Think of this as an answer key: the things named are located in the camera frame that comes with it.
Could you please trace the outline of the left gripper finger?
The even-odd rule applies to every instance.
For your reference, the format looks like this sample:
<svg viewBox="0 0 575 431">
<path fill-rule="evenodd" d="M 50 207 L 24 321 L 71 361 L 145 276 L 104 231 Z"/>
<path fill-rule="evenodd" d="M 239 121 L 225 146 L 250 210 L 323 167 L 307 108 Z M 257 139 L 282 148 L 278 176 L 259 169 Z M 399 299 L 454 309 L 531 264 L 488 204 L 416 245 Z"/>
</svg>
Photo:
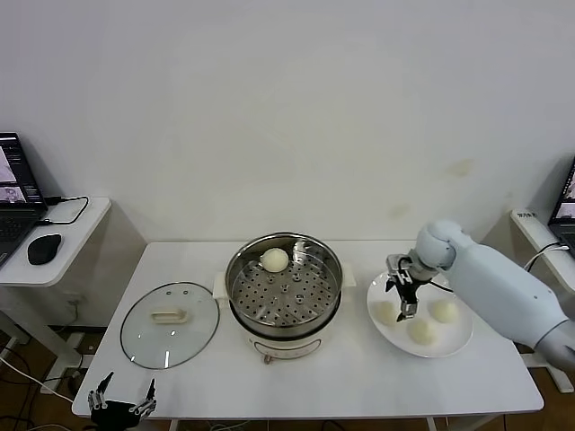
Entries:
<svg viewBox="0 0 575 431">
<path fill-rule="evenodd" d="M 130 408 L 129 412 L 135 416 L 149 416 L 155 410 L 155 406 L 155 379 L 153 379 L 150 382 L 145 398 Z"/>
<path fill-rule="evenodd" d="M 101 380 L 94 391 L 90 391 L 88 394 L 88 405 L 90 411 L 96 411 L 107 408 L 107 401 L 105 399 L 105 391 L 111 381 L 111 374 L 108 374 L 103 380 Z"/>
</svg>

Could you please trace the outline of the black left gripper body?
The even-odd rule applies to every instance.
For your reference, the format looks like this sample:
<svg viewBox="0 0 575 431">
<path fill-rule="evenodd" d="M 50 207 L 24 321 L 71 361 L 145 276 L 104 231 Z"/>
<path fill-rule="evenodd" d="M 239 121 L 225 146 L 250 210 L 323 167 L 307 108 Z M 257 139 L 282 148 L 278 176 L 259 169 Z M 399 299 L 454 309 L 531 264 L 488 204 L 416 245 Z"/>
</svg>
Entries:
<svg viewBox="0 0 575 431">
<path fill-rule="evenodd" d="M 140 416 L 136 414 L 135 404 L 121 401 L 108 401 L 107 407 L 94 409 L 90 420 L 96 427 L 136 427 Z"/>
</svg>

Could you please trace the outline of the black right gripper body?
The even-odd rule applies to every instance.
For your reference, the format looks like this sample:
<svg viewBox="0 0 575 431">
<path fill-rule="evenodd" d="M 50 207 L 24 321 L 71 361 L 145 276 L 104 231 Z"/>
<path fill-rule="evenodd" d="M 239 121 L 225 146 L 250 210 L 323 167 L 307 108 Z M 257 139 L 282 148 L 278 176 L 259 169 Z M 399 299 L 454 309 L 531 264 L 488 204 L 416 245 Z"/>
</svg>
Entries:
<svg viewBox="0 0 575 431">
<path fill-rule="evenodd" d="M 418 302 L 417 290 L 425 284 L 411 276 L 408 271 L 397 271 L 394 274 L 396 290 L 403 304 L 416 304 Z"/>
</svg>

